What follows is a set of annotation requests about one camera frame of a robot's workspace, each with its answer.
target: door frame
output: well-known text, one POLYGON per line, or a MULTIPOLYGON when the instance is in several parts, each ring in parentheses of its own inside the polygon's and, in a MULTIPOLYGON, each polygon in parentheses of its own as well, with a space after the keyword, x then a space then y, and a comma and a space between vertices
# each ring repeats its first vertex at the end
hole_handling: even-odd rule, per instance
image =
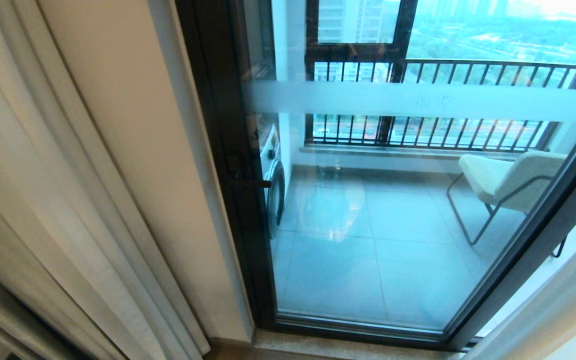
POLYGON ((554 186, 554 191, 562 196, 546 198, 545 206, 535 215, 538 221, 525 221, 520 234, 523 239, 510 242, 520 245, 511 246, 500 258, 501 264, 512 267, 493 271, 495 277, 489 277, 485 286, 472 295, 468 307, 456 318, 458 321, 448 327, 451 335, 441 341, 431 334, 427 339, 414 339, 388 326, 278 316, 264 191, 256 182, 261 179, 261 162, 250 148, 238 66, 242 60, 236 51, 237 31, 244 25, 238 23, 237 30, 231 18, 233 12, 241 9, 237 9, 237 0, 175 0, 175 4, 250 311, 259 328, 390 346, 461 351, 473 345, 471 341, 478 330, 556 248, 560 242, 557 234, 567 234, 576 224, 575 161, 571 164, 573 171, 567 171, 554 186))

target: white curtain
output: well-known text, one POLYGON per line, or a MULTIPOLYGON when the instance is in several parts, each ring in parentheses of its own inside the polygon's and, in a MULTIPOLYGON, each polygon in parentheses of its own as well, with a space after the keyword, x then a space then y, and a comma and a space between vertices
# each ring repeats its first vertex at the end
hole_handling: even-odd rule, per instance
POLYGON ((576 359, 576 254, 463 360, 576 359))
POLYGON ((210 350, 30 0, 0 0, 0 284, 90 358, 210 350))

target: chair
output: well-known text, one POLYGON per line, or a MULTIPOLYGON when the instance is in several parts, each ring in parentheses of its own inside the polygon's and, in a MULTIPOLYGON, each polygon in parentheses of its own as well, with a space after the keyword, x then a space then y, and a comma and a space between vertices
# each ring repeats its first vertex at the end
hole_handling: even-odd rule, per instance
MULTIPOLYGON (((446 195, 468 243, 473 246, 480 241, 500 208, 518 210, 527 214, 542 196, 564 160, 566 160, 566 155, 544 151, 524 152, 514 162, 478 155, 463 155, 459 158, 462 173, 448 186, 446 195), (474 240, 468 235, 466 226, 450 195, 450 190, 461 178, 466 178, 489 214, 486 223, 474 240)), ((564 239, 560 244, 559 255, 565 241, 564 239)))

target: door threshold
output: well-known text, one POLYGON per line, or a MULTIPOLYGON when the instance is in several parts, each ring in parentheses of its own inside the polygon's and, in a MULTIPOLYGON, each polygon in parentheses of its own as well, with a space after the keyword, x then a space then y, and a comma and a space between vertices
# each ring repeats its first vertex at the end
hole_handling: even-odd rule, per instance
POLYGON ((266 330, 257 331, 253 346, 255 349, 343 360, 458 360, 466 355, 463 352, 419 350, 266 330))

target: balcony railing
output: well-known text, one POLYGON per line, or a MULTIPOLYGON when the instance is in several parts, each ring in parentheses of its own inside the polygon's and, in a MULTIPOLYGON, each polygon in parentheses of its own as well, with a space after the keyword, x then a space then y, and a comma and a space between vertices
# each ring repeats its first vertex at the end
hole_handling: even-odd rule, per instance
MULTIPOLYGON (((313 80, 509 85, 576 89, 576 65, 516 61, 406 59, 403 64, 315 62, 313 80)), ((553 123, 484 118, 311 114, 306 144, 500 151, 542 150, 553 123)))

